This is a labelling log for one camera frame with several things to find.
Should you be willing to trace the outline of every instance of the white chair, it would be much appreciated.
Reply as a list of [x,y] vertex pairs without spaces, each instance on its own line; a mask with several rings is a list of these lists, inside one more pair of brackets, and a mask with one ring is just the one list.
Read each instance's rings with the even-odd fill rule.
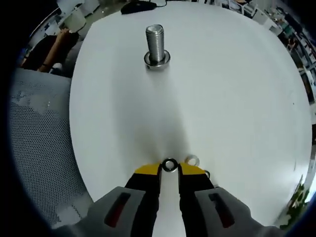
[[254,16],[256,10],[258,9],[258,5],[256,3],[252,3],[252,1],[241,4],[235,0],[215,0],[214,5],[236,11],[250,18]]
[[10,92],[13,158],[29,197],[53,228],[78,222],[92,199],[69,128],[69,78],[18,69]]

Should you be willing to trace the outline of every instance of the person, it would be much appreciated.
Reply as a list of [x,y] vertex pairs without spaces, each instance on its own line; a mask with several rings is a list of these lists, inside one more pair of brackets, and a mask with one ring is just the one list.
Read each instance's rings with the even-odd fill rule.
[[46,36],[24,58],[21,68],[49,73],[56,64],[63,65],[60,68],[62,76],[72,77],[76,59],[82,44],[78,42],[79,34],[71,33],[69,29],[62,29],[56,36]]
[[297,39],[295,37],[290,37],[287,41],[287,46],[289,50],[292,50],[297,45]]

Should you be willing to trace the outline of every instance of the white table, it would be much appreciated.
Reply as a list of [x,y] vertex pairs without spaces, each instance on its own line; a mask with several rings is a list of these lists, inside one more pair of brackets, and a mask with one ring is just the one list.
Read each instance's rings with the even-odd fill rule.
[[[151,24],[163,25],[171,54],[162,73],[144,65]],[[169,2],[92,25],[72,80],[70,129],[94,201],[142,164],[194,154],[271,225],[309,166],[309,109],[300,74],[272,32],[220,7]]]

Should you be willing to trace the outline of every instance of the mouse cable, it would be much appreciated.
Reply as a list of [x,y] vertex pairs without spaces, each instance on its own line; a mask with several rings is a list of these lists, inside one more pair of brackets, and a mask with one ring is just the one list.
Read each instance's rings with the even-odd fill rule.
[[166,3],[165,3],[165,5],[163,5],[163,6],[157,6],[157,7],[164,7],[164,6],[167,6],[167,0],[165,0],[166,1]]

